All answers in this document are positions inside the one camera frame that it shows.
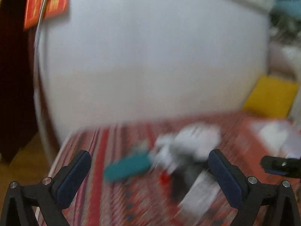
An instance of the blue gripper pad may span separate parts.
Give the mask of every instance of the blue gripper pad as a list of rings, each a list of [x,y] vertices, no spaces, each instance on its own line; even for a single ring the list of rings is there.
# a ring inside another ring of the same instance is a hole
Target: blue gripper pad
[[[72,161],[55,175],[51,194],[60,210],[70,206],[90,167],[91,155],[85,150],[80,150]]]
[[[146,172],[150,168],[151,161],[148,152],[140,152],[107,166],[103,176],[108,182],[117,182]]]
[[[248,193],[244,174],[237,166],[232,165],[219,149],[209,153],[208,165],[230,206],[239,208]]]

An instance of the dark brown door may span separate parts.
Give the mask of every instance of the dark brown door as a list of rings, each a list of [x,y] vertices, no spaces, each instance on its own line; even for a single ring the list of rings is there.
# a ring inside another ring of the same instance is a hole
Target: dark brown door
[[[23,31],[25,3],[0,4],[0,153],[8,162],[37,132],[28,35]]]

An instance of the light blue object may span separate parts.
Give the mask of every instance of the light blue object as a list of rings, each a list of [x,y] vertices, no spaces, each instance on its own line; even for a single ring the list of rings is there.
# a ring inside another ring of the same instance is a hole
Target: light blue object
[[[148,152],[141,152],[107,166],[103,177],[108,182],[117,182],[146,172],[150,168],[151,161]]]
[[[277,0],[275,9],[301,20],[301,0]]]

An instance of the white cable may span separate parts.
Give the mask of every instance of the white cable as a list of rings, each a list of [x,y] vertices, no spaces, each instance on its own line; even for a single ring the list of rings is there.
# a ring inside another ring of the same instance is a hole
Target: white cable
[[[49,165],[52,164],[52,158],[49,156],[50,154],[50,143],[49,138],[47,135],[46,130],[46,123],[42,114],[42,108],[40,103],[40,91],[39,91],[39,71],[40,71],[40,61],[39,61],[39,42],[40,42],[40,35],[41,35],[41,23],[43,20],[43,16],[45,14],[46,6],[47,6],[48,0],[42,0],[40,13],[39,13],[39,19],[38,24],[36,28],[36,35],[34,40],[34,57],[33,57],[33,100],[35,105],[35,111],[36,111],[36,119],[38,124],[38,130],[40,133],[40,137],[42,140],[42,145],[44,147],[44,151],[46,154],[47,161]]]

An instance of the wooden floor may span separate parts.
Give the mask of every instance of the wooden floor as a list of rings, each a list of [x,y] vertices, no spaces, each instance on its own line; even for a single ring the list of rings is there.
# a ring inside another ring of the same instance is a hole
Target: wooden floor
[[[47,176],[49,166],[45,157],[39,134],[20,149],[8,165],[0,162],[0,211],[2,211],[6,190],[11,181],[21,185],[35,184]]]

